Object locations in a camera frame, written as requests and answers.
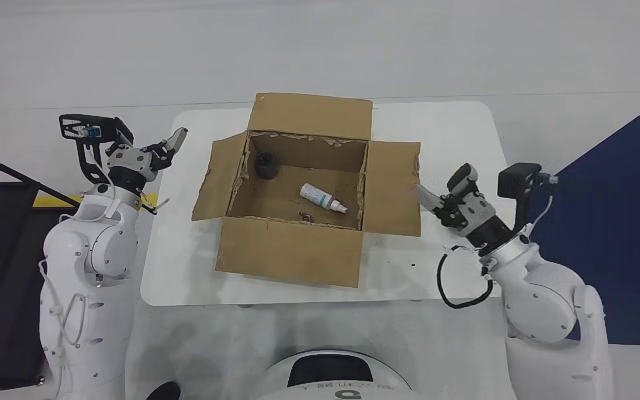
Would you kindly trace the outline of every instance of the cardboard box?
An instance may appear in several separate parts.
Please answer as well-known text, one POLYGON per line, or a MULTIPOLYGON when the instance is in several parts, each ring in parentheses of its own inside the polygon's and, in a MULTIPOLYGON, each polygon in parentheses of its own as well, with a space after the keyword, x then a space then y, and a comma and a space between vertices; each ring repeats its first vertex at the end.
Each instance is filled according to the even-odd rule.
POLYGON ((248 129, 213 143, 192 219, 223 217, 216 270, 357 287, 363 232, 420 236, 420 143, 371 140, 371 101, 257 94, 248 129), (256 176, 275 154, 273 180, 256 176), (300 197, 310 183, 347 214, 300 197), (302 221, 299 213, 313 217, 302 221))

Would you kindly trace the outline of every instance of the white bottle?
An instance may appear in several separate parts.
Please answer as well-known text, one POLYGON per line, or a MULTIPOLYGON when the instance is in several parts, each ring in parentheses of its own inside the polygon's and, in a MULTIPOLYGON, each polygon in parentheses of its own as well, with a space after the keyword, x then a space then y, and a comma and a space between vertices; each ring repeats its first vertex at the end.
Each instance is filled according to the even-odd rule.
POLYGON ((340 204, 332 195, 308 183, 305 183, 302 185, 302 188, 300 188, 300 196, 327 210, 333 210, 343 214, 347 213, 347 207, 340 204))

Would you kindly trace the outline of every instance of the box flap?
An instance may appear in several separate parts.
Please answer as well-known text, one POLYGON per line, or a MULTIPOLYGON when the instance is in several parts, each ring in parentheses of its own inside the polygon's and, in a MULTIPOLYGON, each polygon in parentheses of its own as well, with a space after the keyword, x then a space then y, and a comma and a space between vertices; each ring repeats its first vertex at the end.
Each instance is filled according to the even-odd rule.
POLYGON ((213 142, 209 167, 193 207, 192 221, 225 215, 242 159, 247 133, 213 142))
POLYGON ((369 100, 293 93, 258 93, 249 130, 371 139, 369 100))
POLYGON ((362 232, 226 217, 217 271, 298 283, 358 287, 362 232))
POLYGON ((411 190, 420 183, 419 155, 420 143, 369 143, 363 230, 420 236, 420 206, 411 190))

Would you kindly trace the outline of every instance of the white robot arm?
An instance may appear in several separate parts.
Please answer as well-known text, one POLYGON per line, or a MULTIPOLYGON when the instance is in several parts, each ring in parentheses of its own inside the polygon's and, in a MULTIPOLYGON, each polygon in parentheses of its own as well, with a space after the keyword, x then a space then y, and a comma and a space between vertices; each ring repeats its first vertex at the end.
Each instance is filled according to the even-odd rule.
POLYGON ((124 364, 133 323, 129 273, 136 256, 135 224, 142 189, 171 165, 187 130, 137 149, 118 118, 60 117, 62 134, 77 142, 80 165, 94 184, 77 213, 54 227, 40 263, 40 338, 58 399, 124 399, 124 364), (106 173, 101 143, 111 143, 106 173), (85 148, 93 150, 86 162, 85 148))
POLYGON ((478 174, 469 164, 447 184, 450 194, 436 196, 418 186, 419 201, 479 249, 486 273, 502 287, 507 362, 517 398, 611 400, 613 372, 598 292, 569 268, 544 260, 528 238, 529 193, 557 183, 540 170, 537 164, 515 164, 500 174, 498 195, 518 200, 513 230, 479 192, 478 174), (576 323, 580 340, 566 339, 576 323))

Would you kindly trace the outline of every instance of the white table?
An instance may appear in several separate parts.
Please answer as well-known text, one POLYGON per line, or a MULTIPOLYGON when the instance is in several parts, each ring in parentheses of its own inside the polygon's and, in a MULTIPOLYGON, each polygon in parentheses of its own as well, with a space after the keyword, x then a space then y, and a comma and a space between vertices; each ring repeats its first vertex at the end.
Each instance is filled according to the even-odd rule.
MULTIPOLYGON (((187 111, 187 140, 162 177, 159 199, 171 198, 154 218, 141 284, 153 306, 264 304, 440 298, 435 283, 445 246, 465 243, 430 213, 422 212, 422 237, 366 233, 357 289, 291 284, 215 271, 221 220, 191 221, 209 162, 211 142, 244 131, 250 108, 187 111)), ((372 139, 420 141, 420 181, 436 193, 463 163, 480 174, 479 186, 507 225, 515 206, 496 195, 506 167, 489 109, 478 102, 375 104, 372 139)), ((474 254, 458 251, 443 273, 450 298, 476 297, 486 289, 474 254)))

